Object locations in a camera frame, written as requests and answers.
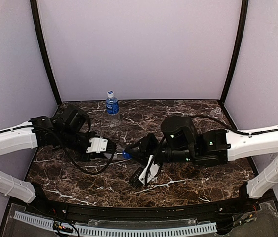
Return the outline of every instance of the white wall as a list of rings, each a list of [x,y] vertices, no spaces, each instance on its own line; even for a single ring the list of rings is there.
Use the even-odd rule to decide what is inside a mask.
[[[218,99],[241,0],[39,0],[61,98]]]
[[[0,0],[0,129],[40,115],[56,103],[41,59],[30,1]],[[0,169],[23,179],[34,151],[0,157]],[[0,194],[0,224],[8,198]]]
[[[226,101],[240,129],[278,124],[278,0],[250,0],[234,78]],[[269,156],[256,157],[263,170]],[[274,191],[278,198],[278,184]]]

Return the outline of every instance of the clear plastic bottle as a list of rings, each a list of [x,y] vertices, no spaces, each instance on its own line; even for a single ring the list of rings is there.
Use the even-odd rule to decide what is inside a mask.
[[[106,99],[107,115],[109,120],[109,126],[117,127],[120,125],[120,114],[119,114],[119,104],[118,99],[114,96],[114,91],[109,91],[107,93]]]
[[[213,117],[213,118],[215,118],[215,119],[218,119],[218,120],[220,120],[220,121],[223,120],[223,113],[222,113],[222,110],[221,110],[220,107],[216,107],[215,109],[213,109],[213,110],[210,112],[209,116],[210,116],[210,117]],[[210,131],[210,130],[213,130],[213,127],[212,127],[213,123],[214,123],[213,121],[208,120],[207,125],[206,125],[206,128],[205,128],[205,132],[208,132],[208,131]]]

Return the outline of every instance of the black frame post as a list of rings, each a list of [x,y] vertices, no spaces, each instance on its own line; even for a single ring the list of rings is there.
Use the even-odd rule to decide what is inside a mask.
[[[57,102],[57,105],[60,106],[62,101],[60,98],[60,94],[59,94],[59,91],[58,91],[58,88],[56,85],[54,75],[52,73],[51,65],[49,62],[49,57],[47,54],[46,44],[45,44],[44,36],[42,33],[41,23],[40,23],[37,0],[30,0],[30,2],[31,2],[33,21],[34,21],[34,26],[35,26],[35,31],[36,31],[36,35],[37,35],[37,40],[38,40],[38,44],[39,44],[41,57],[44,62],[45,70],[46,70],[48,80],[49,80],[52,92],[54,94],[55,100]]]
[[[225,101],[227,99],[227,95],[228,95],[228,92],[230,89],[234,70],[236,68],[239,51],[240,51],[240,47],[241,47],[241,43],[242,43],[243,33],[244,33],[247,8],[248,8],[248,0],[242,0],[237,37],[236,37],[236,41],[235,41],[234,48],[233,48],[233,53],[232,53],[232,58],[231,58],[230,66],[229,66],[228,75],[227,75],[227,78],[226,78],[226,81],[225,81],[225,84],[223,87],[223,91],[221,94],[221,98],[220,98],[220,101],[223,104],[225,103]]]

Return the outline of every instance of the marble tabletop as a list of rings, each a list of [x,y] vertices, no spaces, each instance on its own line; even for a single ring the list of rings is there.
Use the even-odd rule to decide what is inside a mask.
[[[86,111],[92,122],[92,131],[109,137],[118,144],[118,150],[153,132],[161,140],[161,122],[171,115],[209,115],[216,108],[215,100],[122,100],[122,123],[110,128],[104,101],[65,102]],[[195,119],[198,132],[204,132],[206,119]],[[211,129],[222,128],[209,122]],[[105,165],[105,160],[78,162],[90,171]],[[30,167],[27,181],[42,185],[50,200],[105,207],[169,207],[220,201],[238,196],[238,189],[254,177],[246,158],[215,167],[199,167],[191,163],[164,164],[157,180],[148,187],[134,189],[128,184],[131,175],[140,167],[134,160],[117,156],[103,173],[92,176],[77,170],[62,150],[51,146],[39,149]]]

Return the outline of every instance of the blue bottle label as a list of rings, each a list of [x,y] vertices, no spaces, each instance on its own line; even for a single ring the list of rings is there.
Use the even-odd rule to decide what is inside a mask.
[[[106,103],[106,108],[107,108],[107,112],[111,115],[115,115],[116,113],[119,112],[119,104],[118,102],[110,104],[110,103]]]

